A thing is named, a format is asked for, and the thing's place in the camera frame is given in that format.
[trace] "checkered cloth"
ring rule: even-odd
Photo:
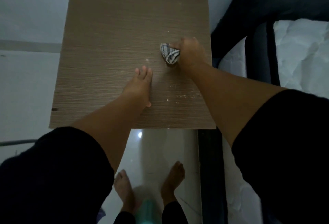
[[[164,43],[160,45],[160,51],[168,64],[175,64],[178,61],[178,56],[180,54],[178,49],[171,48],[169,44]]]

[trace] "black sleeve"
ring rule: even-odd
[[[96,223],[114,171],[85,132],[57,128],[0,166],[0,223]]]
[[[327,213],[328,117],[329,100],[285,90],[233,143],[243,178],[282,223],[316,223]]]

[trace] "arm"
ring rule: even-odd
[[[216,125],[232,144],[256,111],[284,88],[235,76],[213,68],[206,52],[194,39],[171,45],[180,49],[178,63],[199,88]]]
[[[141,72],[139,69],[135,72],[121,96],[72,124],[72,127],[88,133],[101,145],[114,172],[119,167],[131,128],[143,109],[151,106],[149,89],[152,70],[143,66]]]

